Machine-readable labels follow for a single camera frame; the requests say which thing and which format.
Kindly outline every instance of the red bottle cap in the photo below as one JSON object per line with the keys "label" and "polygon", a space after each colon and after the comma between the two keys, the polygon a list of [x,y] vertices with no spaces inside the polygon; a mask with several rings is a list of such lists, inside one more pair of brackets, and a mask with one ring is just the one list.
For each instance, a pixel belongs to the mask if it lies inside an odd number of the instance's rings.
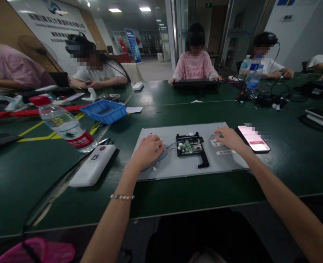
{"label": "red bottle cap", "polygon": [[43,105],[48,105],[51,104],[51,100],[49,97],[46,96],[35,96],[29,98],[29,101],[32,102],[36,106],[43,106]]}

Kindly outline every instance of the company logo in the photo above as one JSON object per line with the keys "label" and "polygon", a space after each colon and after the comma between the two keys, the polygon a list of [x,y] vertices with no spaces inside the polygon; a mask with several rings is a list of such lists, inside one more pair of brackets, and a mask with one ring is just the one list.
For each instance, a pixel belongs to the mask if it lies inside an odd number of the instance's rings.
{"label": "company logo", "polygon": [[59,8],[59,6],[55,2],[49,3],[47,0],[42,0],[42,1],[45,3],[48,11],[50,11],[52,14],[54,14],[54,15],[58,14],[60,16],[63,15],[62,10]]}

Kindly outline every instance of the phone screen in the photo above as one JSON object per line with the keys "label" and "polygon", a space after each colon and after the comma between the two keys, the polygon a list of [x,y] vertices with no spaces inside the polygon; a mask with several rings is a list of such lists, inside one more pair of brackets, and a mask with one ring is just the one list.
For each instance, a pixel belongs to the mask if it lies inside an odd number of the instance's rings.
{"label": "phone screen", "polygon": [[254,131],[254,127],[238,126],[239,131],[249,143],[249,146],[255,152],[270,151],[266,142]]}

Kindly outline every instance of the banner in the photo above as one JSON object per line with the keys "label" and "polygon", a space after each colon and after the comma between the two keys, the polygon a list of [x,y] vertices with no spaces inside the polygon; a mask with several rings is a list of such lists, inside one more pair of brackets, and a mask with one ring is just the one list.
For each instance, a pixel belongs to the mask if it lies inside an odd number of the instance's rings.
{"label": "banner", "polygon": [[71,78],[79,69],[79,63],[65,50],[64,40],[70,34],[83,32],[89,41],[94,42],[79,9],[47,0],[8,2]]}
{"label": "banner", "polygon": [[132,52],[133,59],[135,60],[136,63],[142,63],[140,50],[138,49],[136,37],[133,30],[125,28],[125,33],[129,40],[130,50]]}

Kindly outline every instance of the gray metal plate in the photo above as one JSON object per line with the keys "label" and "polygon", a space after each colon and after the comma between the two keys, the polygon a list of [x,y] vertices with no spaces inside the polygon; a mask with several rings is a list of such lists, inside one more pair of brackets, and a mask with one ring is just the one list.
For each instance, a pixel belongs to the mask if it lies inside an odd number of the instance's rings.
{"label": "gray metal plate", "polygon": [[163,141],[164,147],[174,143],[175,146],[170,147],[171,149],[176,147],[177,134],[181,136],[198,132],[199,136],[203,137],[203,148],[210,166],[198,169],[198,165],[202,163],[200,155],[178,157],[176,150],[172,150],[163,160],[160,161],[157,165],[156,171],[150,167],[148,170],[140,173],[138,181],[214,174],[248,169],[249,167],[247,163],[236,152],[221,155],[217,154],[219,151],[229,150],[225,145],[214,147],[211,143],[211,140],[215,139],[214,131],[223,126],[227,126],[226,122],[142,129],[134,151],[140,145],[141,139],[147,137],[149,134],[158,135]]}

